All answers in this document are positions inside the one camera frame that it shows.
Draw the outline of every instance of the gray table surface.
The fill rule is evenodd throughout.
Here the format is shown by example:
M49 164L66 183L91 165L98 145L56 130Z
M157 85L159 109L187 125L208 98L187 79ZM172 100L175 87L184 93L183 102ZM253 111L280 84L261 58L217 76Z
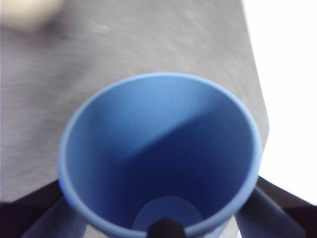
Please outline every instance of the gray table surface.
M210 79L268 120L239 0L67 0L36 33L1 29L1 200L57 178L62 131L94 92L177 71ZM88 229L85 237L100 237Z

